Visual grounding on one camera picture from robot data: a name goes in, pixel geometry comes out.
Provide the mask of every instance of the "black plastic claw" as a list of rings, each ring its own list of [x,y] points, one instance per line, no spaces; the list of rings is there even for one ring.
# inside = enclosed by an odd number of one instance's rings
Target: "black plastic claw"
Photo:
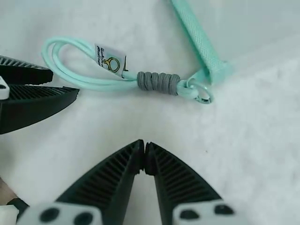
[[[7,84],[43,84],[52,81],[48,68],[0,55],[0,76]]]
[[[25,210],[29,207],[22,199],[14,198],[13,200],[9,201],[7,205],[13,205],[19,210],[19,214],[17,216],[17,220],[22,216]]]
[[[0,134],[44,120],[74,102],[79,89],[9,85],[9,98],[0,100]]]
[[[0,76],[7,84],[43,84],[52,81],[53,72],[49,69],[0,66]]]
[[[57,201],[95,206],[103,224],[121,225],[134,177],[143,170],[143,155],[143,141],[131,143],[89,170]]]
[[[172,225],[173,209],[179,204],[221,199],[192,168],[154,143],[146,145],[145,172],[155,178],[164,225]]]

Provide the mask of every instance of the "white cloth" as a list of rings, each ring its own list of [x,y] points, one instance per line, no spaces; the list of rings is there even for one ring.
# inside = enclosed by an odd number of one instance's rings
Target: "white cloth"
[[[131,71],[186,78],[199,68],[164,0],[0,2],[1,55],[44,65],[41,46],[56,35],[125,51]],[[109,75],[72,48],[62,59],[82,74]],[[29,205],[51,202],[105,157],[144,139],[185,161],[253,224],[299,224],[299,72],[295,58],[238,73],[214,88],[211,105],[82,90],[62,112],[0,136],[0,176]],[[48,85],[71,86],[57,77]],[[161,224],[152,177],[136,177],[124,224]]]

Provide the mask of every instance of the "key ring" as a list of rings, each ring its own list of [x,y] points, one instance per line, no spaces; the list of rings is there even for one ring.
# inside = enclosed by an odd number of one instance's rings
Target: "key ring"
[[[191,89],[195,89],[195,86],[198,88],[198,89],[201,89],[202,91],[204,91],[207,95],[208,95],[208,98],[202,98],[200,97],[199,95],[195,98],[195,100],[197,102],[200,102],[202,104],[210,104],[213,102],[214,100],[214,96],[212,95],[212,93],[209,91],[209,89],[203,85],[202,83],[198,82],[196,79],[194,78],[191,78],[191,79],[188,79],[187,80],[187,83],[186,83],[186,87],[187,88],[191,88]]]

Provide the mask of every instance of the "mint green lanyard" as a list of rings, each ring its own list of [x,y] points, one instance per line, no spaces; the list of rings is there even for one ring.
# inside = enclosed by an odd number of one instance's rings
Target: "mint green lanyard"
[[[163,93],[172,94],[175,88],[175,94],[187,99],[194,99],[203,104],[210,104],[213,101],[213,95],[203,84],[207,78],[210,82],[219,82],[226,73],[231,71],[227,63],[222,62],[209,39],[205,35],[197,19],[190,10],[185,0],[172,0],[175,10],[178,13],[182,24],[186,27],[190,38],[192,39],[197,51],[200,54],[203,69],[195,73],[188,80],[176,79],[175,75],[156,74],[156,73],[131,73],[123,71],[120,67],[122,58],[114,56],[114,51],[107,51],[107,57],[104,59],[104,51],[95,49],[92,45],[84,40],[68,37],[53,37],[46,41],[42,48],[42,56],[46,65],[62,79],[75,84],[76,86],[96,91],[123,91],[140,87],[142,90],[158,90]],[[103,62],[107,64],[108,70],[115,72],[121,76],[123,80],[107,80],[97,79],[79,75],[66,68],[59,59],[59,52],[64,45],[72,45],[92,60],[103,66]],[[53,46],[51,57],[49,49]],[[116,70],[113,70],[110,63],[114,63]]]

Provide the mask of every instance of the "mint green strap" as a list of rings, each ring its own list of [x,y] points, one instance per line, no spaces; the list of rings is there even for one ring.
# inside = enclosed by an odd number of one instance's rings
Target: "mint green strap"
[[[204,63],[202,65],[203,69],[194,74],[191,79],[202,82],[205,78],[208,78],[211,83],[219,83],[227,74],[232,72],[231,66],[219,59],[217,52],[210,43],[187,1],[171,1]]]

